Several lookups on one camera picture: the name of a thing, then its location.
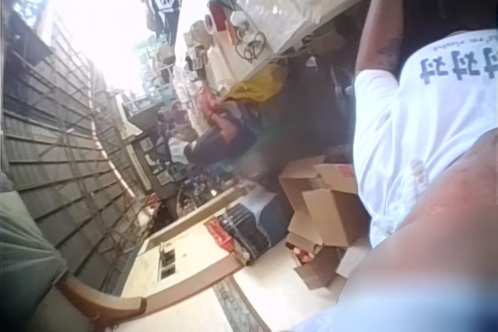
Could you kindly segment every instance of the packaging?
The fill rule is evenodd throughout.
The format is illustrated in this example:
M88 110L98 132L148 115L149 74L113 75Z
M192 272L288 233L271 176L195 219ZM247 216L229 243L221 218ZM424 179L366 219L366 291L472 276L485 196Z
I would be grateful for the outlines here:
M323 156L295 161L279 178L294 209L287 241L310 253L353 245L368 233L370 220L352 167L323 161Z
M336 273L349 279L352 272L365 259L367 254L372 250L368 236L359 238L351 247L347 249L344 257L341 259Z
M311 291L326 287L337 276L335 270L341 260L341 251L341 248L326 246L319 251L311 262L301 264L294 271Z

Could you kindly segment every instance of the cable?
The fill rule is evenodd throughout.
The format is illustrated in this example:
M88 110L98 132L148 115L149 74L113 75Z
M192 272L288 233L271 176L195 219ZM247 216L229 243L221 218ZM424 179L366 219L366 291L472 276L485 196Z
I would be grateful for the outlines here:
M240 58L249 62L249 64L252 64L253 61L257 60L263 53L263 50L266 47L266 37L261 31L258 31L254 35L253 40L247 43L242 52L240 52L240 46L245 43L246 42L243 40L239 40L237 44L235 44L235 51Z

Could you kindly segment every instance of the window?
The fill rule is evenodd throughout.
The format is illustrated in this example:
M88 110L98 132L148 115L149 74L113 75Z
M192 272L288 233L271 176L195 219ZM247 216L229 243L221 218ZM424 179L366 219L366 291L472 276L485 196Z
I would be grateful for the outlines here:
M171 276L176 271L174 250L161 252L159 260L159 281Z

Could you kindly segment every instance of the grey wall panel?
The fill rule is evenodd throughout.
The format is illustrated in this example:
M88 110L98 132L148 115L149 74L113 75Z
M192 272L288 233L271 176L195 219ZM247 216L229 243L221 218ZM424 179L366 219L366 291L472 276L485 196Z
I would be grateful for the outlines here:
M80 278L89 285L99 288L109 268L109 262L100 255L94 255L82 270Z
M122 218L131 201L128 192L109 171L108 161L97 162L104 157L93 138L93 118L97 132L102 131L100 143L123 180L138 196L142 191L121 151L125 144L117 128L122 123L111 96L98 94L101 103L93 104L101 110L91 113L92 89L106 89L102 75L78 55L57 23L54 29L55 54L35 69L9 71L5 80L2 130L9 176L70 269L95 287L109 273L107 287L113 288L119 271L110 266L121 252L115 243L130 247L138 238L132 235L135 223ZM135 219L132 210L127 216ZM116 230L126 231L129 240ZM122 266L120 260L117 268Z

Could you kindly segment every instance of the skin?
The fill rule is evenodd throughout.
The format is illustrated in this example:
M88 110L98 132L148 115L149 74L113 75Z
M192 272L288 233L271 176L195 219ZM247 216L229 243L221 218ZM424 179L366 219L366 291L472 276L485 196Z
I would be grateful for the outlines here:
M372 0L357 72L395 72L402 0ZM401 228L376 247L349 279L355 287L456 278L486 288L498 281L498 130L483 135L430 185Z
M220 134L227 144L231 143L235 139L238 133L237 126L227 119L219 116L212 109L212 104L208 102L206 96L203 96L199 100L199 107L201 112L204 114L205 118L208 118L212 123L214 123L219 129Z
M356 73L395 73L403 37L403 0L372 0L359 43Z

